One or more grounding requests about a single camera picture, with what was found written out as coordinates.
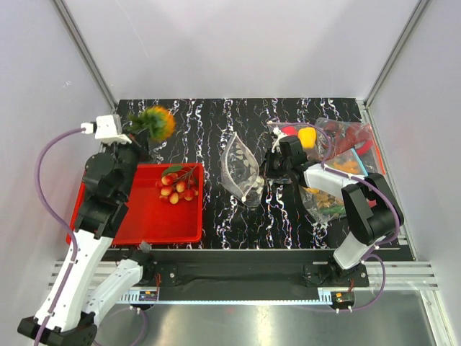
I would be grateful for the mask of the fake orange pineapple with leaves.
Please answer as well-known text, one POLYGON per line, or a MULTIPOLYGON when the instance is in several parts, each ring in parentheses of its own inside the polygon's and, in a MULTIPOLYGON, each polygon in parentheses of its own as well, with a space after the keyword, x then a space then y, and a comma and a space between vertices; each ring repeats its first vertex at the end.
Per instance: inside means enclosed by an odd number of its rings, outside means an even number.
POLYGON ((176 130, 176 121, 172 113, 158 105, 146 108, 138 115, 129 114, 128 119, 132 132, 145 131, 151 141, 165 141, 176 130))

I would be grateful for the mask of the polka dot zip bag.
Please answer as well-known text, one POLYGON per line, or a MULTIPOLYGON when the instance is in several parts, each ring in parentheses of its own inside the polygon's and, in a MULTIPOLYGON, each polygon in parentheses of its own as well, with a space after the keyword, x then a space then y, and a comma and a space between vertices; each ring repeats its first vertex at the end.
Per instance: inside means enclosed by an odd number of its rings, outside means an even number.
POLYGON ((220 163, 222 186, 247 208, 257 208, 265 180, 259 173, 258 161, 236 132, 229 138, 220 163))

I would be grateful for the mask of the fake cherry bunch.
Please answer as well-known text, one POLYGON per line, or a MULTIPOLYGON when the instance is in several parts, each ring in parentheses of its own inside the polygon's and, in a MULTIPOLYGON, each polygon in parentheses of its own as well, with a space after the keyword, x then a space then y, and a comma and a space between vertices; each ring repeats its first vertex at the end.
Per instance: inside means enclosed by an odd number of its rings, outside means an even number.
POLYGON ((181 200, 192 202, 199 195, 198 165, 173 164, 162 171, 156 181, 161 202, 176 205, 181 200))

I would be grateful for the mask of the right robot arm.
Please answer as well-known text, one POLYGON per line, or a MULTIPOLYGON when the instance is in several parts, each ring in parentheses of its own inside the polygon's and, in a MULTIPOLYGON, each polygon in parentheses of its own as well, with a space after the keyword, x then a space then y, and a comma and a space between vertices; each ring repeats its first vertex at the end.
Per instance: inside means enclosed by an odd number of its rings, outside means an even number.
POLYGON ((349 234, 334 250, 327 277, 334 285, 344 285, 353 276, 352 268, 362 264, 382 244, 400 233, 404 217, 383 175, 366 176, 334 169, 325 162, 308 160, 300 140, 286 136, 266 152, 261 172, 268 179, 287 178, 295 203, 303 206, 300 188, 314 188, 342 200, 349 234))

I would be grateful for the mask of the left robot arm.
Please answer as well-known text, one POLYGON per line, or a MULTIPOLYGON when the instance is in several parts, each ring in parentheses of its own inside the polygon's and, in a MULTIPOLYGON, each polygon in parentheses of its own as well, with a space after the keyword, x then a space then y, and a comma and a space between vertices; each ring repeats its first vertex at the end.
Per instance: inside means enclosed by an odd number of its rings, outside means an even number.
POLYGON ((109 149, 85 163, 85 187, 71 244, 48 297, 17 331, 35 345, 91 345, 97 328, 112 307, 135 284, 148 285, 156 275, 147 255, 135 252, 120 261, 97 288, 89 285, 128 212, 127 202, 140 162, 148 157, 148 134, 123 133, 109 149))

